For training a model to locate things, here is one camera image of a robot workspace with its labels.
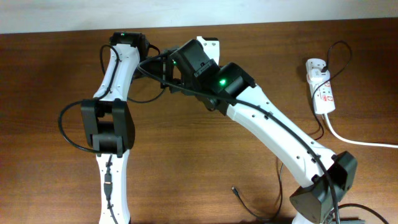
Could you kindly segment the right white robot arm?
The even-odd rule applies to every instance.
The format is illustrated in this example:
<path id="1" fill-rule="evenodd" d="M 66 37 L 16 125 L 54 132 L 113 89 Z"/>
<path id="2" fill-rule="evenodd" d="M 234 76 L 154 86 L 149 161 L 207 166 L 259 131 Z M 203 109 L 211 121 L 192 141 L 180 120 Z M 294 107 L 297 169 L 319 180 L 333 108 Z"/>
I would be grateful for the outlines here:
<path id="1" fill-rule="evenodd" d="M 358 166 L 352 154 L 336 154 L 317 143 L 270 102 L 253 77 L 235 63 L 220 67 L 198 40 L 174 50 L 169 59 L 184 90 L 253 133 L 291 172 L 299 184 L 289 198 L 297 211 L 294 223 L 324 223 L 338 213 Z"/>

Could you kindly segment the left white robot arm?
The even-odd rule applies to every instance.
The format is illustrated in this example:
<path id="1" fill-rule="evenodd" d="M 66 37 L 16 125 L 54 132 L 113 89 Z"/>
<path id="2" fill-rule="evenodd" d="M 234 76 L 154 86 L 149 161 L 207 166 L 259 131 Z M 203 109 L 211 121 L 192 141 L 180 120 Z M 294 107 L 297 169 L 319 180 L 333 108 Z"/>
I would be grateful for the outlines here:
<path id="1" fill-rule="evenodd" d="M 115 32 L 107 45 L 110 61 L 103 81 L 81 104 L 86 141 L 95 154 L 101 183 L 100 223 L 130 223 L 127 162 L 135 141 L 135 125 L 127 95 L 137 66 L 152 45 L 139 32 Z"/>

